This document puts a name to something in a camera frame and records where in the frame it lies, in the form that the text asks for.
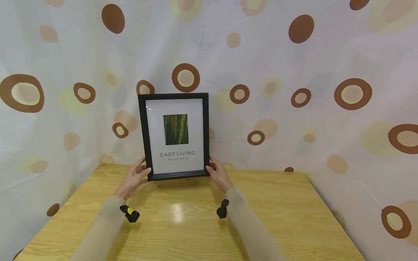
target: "wooden table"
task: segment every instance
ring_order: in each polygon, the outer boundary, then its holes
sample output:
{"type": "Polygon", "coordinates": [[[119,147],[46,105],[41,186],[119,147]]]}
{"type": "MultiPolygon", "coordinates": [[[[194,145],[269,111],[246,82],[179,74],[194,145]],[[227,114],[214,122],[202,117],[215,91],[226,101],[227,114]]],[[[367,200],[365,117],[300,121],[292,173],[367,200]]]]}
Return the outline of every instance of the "wooden table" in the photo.
{"type": "MultiPolygon", "coordinates": [[[[16,260],[68,260],[128,168],[98,167],[16,260]]],[[[286,260],[364,260],[304,175],[228,173],[286,260]]],[[[209,177],[142,185],[127,202],[141,216],[124,221],[108,260],[247,260],[230,219],[216,215],[223,198],[209,177]]]]}

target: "green bamboo picture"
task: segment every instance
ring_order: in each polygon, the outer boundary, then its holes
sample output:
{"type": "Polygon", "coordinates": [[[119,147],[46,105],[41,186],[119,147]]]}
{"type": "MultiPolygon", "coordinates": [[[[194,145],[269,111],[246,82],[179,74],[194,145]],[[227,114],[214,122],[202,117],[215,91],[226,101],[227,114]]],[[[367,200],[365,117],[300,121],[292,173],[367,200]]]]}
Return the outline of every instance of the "green bamboo picture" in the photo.
{"type": "Polygon", "coordinates": [[[188,144],[187,114],[164,115],[166,145],[188,144]]]}

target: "left hand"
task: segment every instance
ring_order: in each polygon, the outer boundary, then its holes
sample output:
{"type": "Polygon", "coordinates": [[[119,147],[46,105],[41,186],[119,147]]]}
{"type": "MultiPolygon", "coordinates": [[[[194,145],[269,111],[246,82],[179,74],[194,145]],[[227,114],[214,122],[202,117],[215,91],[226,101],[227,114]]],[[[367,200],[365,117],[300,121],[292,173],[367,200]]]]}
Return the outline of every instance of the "left hand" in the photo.
{"type": "Polygon", "coordinates": [[[126,201],[140,185],[148,182],[148,179],[143,178],[151,172],[151,168],[146,168],[144,165],[141,166],[144,162],[145,157],[142,157],[132,165],[113,195],[123,198],[123,200],[126,201]]]}

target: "beige sleeve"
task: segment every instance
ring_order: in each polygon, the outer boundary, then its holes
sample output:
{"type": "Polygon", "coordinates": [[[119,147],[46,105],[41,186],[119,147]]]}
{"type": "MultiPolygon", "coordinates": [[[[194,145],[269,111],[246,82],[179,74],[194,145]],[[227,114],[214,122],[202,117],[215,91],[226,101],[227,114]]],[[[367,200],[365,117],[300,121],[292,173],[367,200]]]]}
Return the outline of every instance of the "beige sleeve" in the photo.
{"type": "Polygon", "coordinates": [[[229,218],[238,230],[250,260],[284,261],[277,243],[236,188],[226,193],[229,218]]]}
{"type": "Polygon", "coordinates": [[[70,260],[106,260],[125,216],[119,209],[124,204],[125,201],[117,196],[105,200],[92,227],[70,260]]]}

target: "finger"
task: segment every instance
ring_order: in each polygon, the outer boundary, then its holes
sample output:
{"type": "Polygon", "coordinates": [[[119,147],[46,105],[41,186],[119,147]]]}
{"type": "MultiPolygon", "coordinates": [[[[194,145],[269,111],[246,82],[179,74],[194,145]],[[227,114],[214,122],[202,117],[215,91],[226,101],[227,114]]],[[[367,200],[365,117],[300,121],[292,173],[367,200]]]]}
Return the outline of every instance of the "finger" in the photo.
{"type": "Polygon", "coordinates": [[[215,173],[215,170],[212,169],[210,166],[206,166],[206,170],[209,172],[209,175],[212,176],[213,173],[215,173]]]}
{"type": "Polygon", "coordinates": [[[148,175],[150,172],[151,172],[151,168],[150,167],[148,169],[145,169],[145,170],[141,171],[140,173],[138,173],[139,178],[142,179],[143,177],[145,177],[146,175],[148,175]]]}
{"type": "Polygon", "coordinates": [[[141,166],[142,163],[145,162],[145,157],[140,158],[137,162],[135,162],[134,165],[132,165],[131,169],[132,171],[136,171],[136,169],[141,166]]]}
{"type": "Polygon", "coordinates": [[[141,165],[141,166],[139,166],[139,167],[137,167],[136,168],[136,172],[135,173],[140,173],[141,171],[143,171],[144,169],[146,169],[147,168],[147,166],[145,166],[145,165],[141,165]]]}
{"type": "Polygon", "coordinates": [[[217,159],[215,159],[214,157],[209,156],[209,159],[210,159],[213,163],[215,163],[215,165],[216,165],[216,166],[220,166],[220,165],[221,165],[221,163],[219,163],[219,161],[218,161],[217,159]]]}

